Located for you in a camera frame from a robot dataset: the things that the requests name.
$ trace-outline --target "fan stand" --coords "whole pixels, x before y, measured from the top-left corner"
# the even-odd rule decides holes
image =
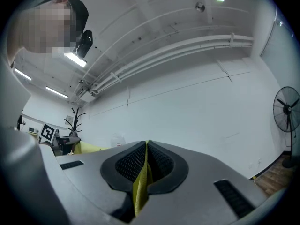
[[[290,121],[290,128],[292,128],[291,119],[288,119],[288,120]],[[293,132],[291,131],[291,154],[290,154],[290,157],[287,157],[282,161],[282,166],[285,168],[292,168],[295,166],[295,164],[293,164],[293,162],[292,162],[292,148],[293,148]]]

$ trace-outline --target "electric fan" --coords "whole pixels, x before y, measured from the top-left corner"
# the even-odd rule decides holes
[[[292,132],[300,123],[300,96],[292,87],[279,90],[274,99],[273,114],[277,126],[286,133],[291,133],[291,155],[282,162],[286,168],[293,167],[292,163]]]

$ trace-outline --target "black grille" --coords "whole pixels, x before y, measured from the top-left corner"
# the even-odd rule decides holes
[[[116,170],[123,177],[134,182],[145,163],[146,146],[132,151],[116,163]]]
[[[217,181],[214,184],[239,218],[254,210],[254,207],[228,180]]]
[[[149,144],[148,163],[151,167],[153,182],[167,176],[174,168],[174,162],[168,155]]]
[[[68,168],[72,168],[72,167],[77,167],[84,164],[82,161],[74,161],[71,163],[64,163],[61,164],[60,167],[62,168],[62,170],[68,169]]]

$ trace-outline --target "wall bracket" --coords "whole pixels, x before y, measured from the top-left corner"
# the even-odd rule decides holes
[[[113,76],[120,83],[122,82],[122,80],[116,74],[114,74],[113,72],[111,72],[111,76]]]
[[[232,33],[231,33],[230,44],[229,44],[229,47],[230,47],[230,48],[232,48],[232,46],[233,46],[233,40],[234,40],[234,33],[232,32]]]

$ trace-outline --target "black object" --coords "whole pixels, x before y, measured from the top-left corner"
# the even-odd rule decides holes
[[[112,189],[127,192],[123,206],[111,214],[124,222],[134,217],[133,183],[144,165],[145,153],[146,142],[141,141],[109,157],[100,168],[101,176]],[[153,183],[147,188],[149,195],[172,192],[188,175],[188,164],[181,156],[152,141],[148,142],[148,163],[153,178]]]
[[[273,114],[280,130],[291,133],[291,155],[282,162],[286,168],[293,167],[292,148],[294,131],[300,124],[300,95],[292,87],[283,87],[276,94],[273,104]]]
[[[20,128],[21,128],[21,124],[22,124],[22,115],[19,116],[19,119],[18,119],[18,123],[17,123],[17,129],[18,131],[20,131]]]
[[[228,180],[217,181],[214,185],[239,218],[254,210],[254,206]]]
[[[73,134],[73,133],[75,134],[75,132],[81,132],[81,131],[82,131],[82,130],[77,131],[77,127],[78,127],[79,125],[81,125],[81,124],[78,124],[78,125],[77,125],[77,123],[78,123],[78,118],[79,118],[81,115],[86,114],[86,112],[85,112],[85,113],[80,114],[80,115],[78,116],[78,110],[79,110],[79,108],[77,108],[76,113],[75,113],[75,111],[74,111],[73,108],[72,108],[72,110],[73,110],[73,113],[74,113],[74,115],[75,115],[75,118],[74,118],[74,125],[72,125],[72,124],[69,123],[66,119],[64,119],[68,124],[71,125],[71,128],[72,128],[72,129],[69,129],[69,130],[71,130],[69,136],[72,136],[72,134]]]
[[[73,49],[73,52],[77,55],[78,58],[83,59],[92,46],[93,33],[91,30],[86,30],[82,34],[80,41],[76,43],[76,47]]]
[[[65,169],[77,167],[77,166],[80,166],[83,164],[84,163],[82,161],[74,161],[74,162],[70,162],[70,163],[61,164],[60,167],[62,168],[62,170],[65,170]]]
[[[74,144],[80,142],[79,137],[55,137],[59,149],[62,151],[62,155],[66,155],[71,152]]]

